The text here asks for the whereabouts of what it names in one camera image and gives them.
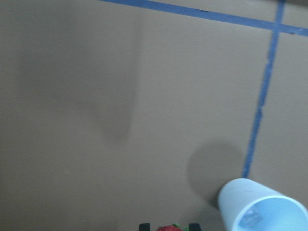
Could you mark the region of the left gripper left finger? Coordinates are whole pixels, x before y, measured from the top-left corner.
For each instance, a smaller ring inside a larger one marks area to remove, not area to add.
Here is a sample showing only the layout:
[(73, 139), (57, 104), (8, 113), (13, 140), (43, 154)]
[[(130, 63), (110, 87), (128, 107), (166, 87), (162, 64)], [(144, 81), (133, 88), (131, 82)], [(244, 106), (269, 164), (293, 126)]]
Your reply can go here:
[(150, 223), (139, 224), (139, 231), (150, 231)]

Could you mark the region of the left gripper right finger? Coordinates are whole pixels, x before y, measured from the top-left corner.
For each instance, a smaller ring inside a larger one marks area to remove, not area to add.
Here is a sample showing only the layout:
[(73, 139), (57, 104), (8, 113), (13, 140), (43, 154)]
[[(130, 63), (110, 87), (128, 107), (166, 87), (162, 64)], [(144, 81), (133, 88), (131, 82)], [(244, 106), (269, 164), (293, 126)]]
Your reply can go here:
[(190, 223), (188, 228), (189, 231), (201, 231), (201, 226), (199, 223)]

